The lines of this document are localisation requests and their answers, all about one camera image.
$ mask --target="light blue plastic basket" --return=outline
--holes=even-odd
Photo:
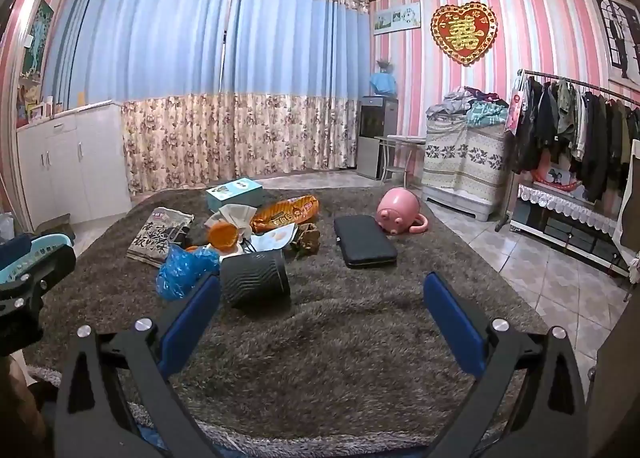
[[[31,251],[28,254],[15,260],[14,263],[0,271],[0,283],[15,281],[39,259],[49,254],[56,247],[60,247],[60,245],[69,245],[71,247],[71,240],[64,234],[47,234],[36,238],[31,242]]]

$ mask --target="black cylindrical container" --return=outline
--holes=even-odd
[[[223,297],[232,307],[289,295],[279,249],[225,258],[220,264],[220,283]]]

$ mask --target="red heart-shaped decoration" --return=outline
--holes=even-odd
[[[491,48],[497,32],[494,12],[480,2],[442,6],[431,19],[435,42],[450,58],[465,66]]]

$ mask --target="orange snack bag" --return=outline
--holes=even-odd
[[[290,223],[301,224],[311,220],[319,209],[318,199],[310,194],[281,200],[260,209],[251,219],[251,229],[263,233]]]
[[[219,220],[215,222],[211,229],[207,241],[213,248],[220,251],[229,251],[236,246],[238,241],[238,229],[235,225]]]

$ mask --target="tiled floor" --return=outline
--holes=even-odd
[[[326,171],[258,181],[267,189],[379,185],[354,171]],[[605,273],[525,233],[513,233],[508,226],[496,233],[495,222],[478,222],[433,202],[428,206],[498,271],[549,326],[566,328],[576,350],[586,391],[587,371],[595,364],[598,348],[626,306],[625,291]],[[76,254],[80,255],[117,219],[119,217],[110,217],[81,226],[76,232]]]

